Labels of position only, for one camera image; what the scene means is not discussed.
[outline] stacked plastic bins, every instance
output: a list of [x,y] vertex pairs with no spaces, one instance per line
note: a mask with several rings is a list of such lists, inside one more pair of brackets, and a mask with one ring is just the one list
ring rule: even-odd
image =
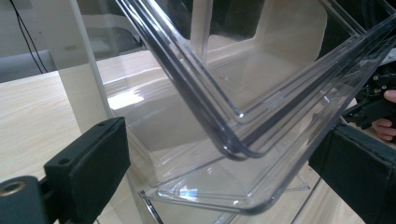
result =
[[271,206],[395,43],[386,1],[118,2],[162,66],[105,85],[145,197],[226,212]]

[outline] white wall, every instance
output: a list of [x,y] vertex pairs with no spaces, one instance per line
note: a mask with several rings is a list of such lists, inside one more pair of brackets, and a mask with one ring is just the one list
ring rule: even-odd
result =
[[[47,48],[37,15],[30,0],[14,0],[37,50]],[[8,0],[0,1],[0,58],[28,53],[15,11]]]

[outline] human hand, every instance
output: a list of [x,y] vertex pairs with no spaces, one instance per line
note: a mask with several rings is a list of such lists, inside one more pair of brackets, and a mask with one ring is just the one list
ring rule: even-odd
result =
[[[385,99],[396,103],[396,91],[386,91],[384,93]],[[391,141],[396,136],[396,129],[391,128],[392,121],[388,119],[378,119],[372,123],[374,130],[378,137],[385,141]]]

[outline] light wood surface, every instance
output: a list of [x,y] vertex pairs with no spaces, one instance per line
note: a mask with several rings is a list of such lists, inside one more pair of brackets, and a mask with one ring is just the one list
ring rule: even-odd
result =
[[57,72],[0,84],[0,182],[44,176],[44,163],[80,136]]

